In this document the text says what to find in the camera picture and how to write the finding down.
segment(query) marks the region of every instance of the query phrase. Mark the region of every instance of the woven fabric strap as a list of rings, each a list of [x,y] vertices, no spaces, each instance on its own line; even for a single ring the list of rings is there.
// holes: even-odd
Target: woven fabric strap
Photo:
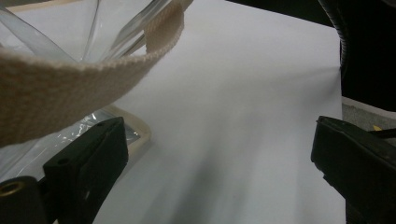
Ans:
[[[149,23],[143,56],[62,63],[0,48],[0,147],[58,132],[119,99],[176,44],[190,2],[174,0]]]

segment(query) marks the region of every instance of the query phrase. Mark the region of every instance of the metal grommet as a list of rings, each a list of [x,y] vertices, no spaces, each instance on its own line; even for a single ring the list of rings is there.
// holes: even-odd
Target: metal grommet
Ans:
[[[6,197],[15,192],[20,191],[24,187],[24,183],[21,181],[15,181],[11,183],[7,183],[4,186],[0,186],[0,197]]]

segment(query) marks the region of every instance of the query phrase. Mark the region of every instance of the white surface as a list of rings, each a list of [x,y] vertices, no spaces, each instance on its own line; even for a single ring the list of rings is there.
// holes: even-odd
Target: white surface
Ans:
[[[176,47],[116,102],[152,130],[95,223],[345,223],[310,161],[316,119],[341,118],[334,29],[195,0]]]

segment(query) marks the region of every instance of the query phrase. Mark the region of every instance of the white paper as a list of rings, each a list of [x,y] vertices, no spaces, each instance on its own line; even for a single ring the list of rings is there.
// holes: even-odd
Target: white paper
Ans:
[[[95,223],[345,223],[310,161],[318,116],[341,118],[336,31],[220,0],[195,0],[185,23],[116,103],[153,136]]]

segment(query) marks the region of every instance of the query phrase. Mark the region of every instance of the transparent plastic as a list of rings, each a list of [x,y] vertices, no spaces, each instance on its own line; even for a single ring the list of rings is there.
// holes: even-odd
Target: transparent plastic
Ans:
[[[44,176],[42,165],[47,160],[89,130],[91,126],[114,117],[105,110],[98,110],[58,133],[17,146],[1,148],[0,182],[21,175],[41,179]],[[128,145],[140,138],[140,134],[126,124],[125,133]]]
[[[144,46],[144,27],[169,2],[70,0],[16,9],[15,13],[0,3],[0,43],[4,48],[49,60],[97,63],[117,59]],[[60,13],[67,13],[70,20],[60,17]]]

